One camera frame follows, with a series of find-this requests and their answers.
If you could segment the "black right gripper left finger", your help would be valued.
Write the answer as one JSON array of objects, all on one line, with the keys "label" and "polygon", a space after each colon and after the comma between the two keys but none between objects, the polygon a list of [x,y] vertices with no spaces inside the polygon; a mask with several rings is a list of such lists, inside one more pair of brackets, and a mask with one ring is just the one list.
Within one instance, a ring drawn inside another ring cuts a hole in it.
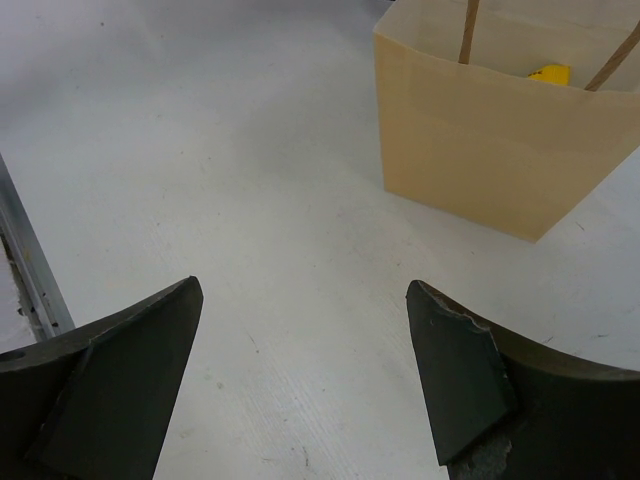
[{"label": "black right gripper left finger", "polygon": [[202,306],[201,285],[190,276],[120,312],[2,353],[2,478],[152,478]]}]

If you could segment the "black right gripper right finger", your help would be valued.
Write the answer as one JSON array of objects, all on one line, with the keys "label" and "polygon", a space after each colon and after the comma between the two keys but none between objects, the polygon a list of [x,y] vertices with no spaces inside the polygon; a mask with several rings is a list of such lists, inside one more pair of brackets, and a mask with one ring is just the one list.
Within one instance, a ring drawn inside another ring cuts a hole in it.
[{"label": "black right gripper right finger", "polygon": [[438,463],[452,479],[635,479],[639,375],[493,323],[421,280],[406,293]]}]

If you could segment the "yellow snack packet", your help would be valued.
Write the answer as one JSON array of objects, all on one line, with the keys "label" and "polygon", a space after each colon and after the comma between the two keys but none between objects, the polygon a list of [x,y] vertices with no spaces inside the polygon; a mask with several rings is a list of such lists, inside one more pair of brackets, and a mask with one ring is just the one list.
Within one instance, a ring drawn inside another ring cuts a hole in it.
[{"label": "yellow snack packet", "polygon": [[568,86],[570,84],[571,68],[560,64],[545,65],[529,73],[527,77],[544,83]]}]

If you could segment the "brown paper bag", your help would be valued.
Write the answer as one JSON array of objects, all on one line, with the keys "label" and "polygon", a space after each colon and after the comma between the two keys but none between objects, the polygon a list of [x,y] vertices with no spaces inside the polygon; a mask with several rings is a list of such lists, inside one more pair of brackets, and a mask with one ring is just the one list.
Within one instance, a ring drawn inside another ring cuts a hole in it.
[{"label": "brown paper bag", "polygon": [[[588,83],[639,21],[635,1],[395,1],[374,30],[384,185],[537,241],[639,146],[639,55]],[[571,68],[568,86],[529,79]]]}]

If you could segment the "aluminium front rail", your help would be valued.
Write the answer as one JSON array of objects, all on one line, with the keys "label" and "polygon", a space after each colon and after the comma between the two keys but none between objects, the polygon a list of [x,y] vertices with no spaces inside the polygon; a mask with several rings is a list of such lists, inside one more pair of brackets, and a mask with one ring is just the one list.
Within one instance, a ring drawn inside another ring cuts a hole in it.
[{"label": "aluminium front rail", "polygon": [[4,159],[1,159],[1,238],[20,292],[18,312],[38,341],[75,329]]}]

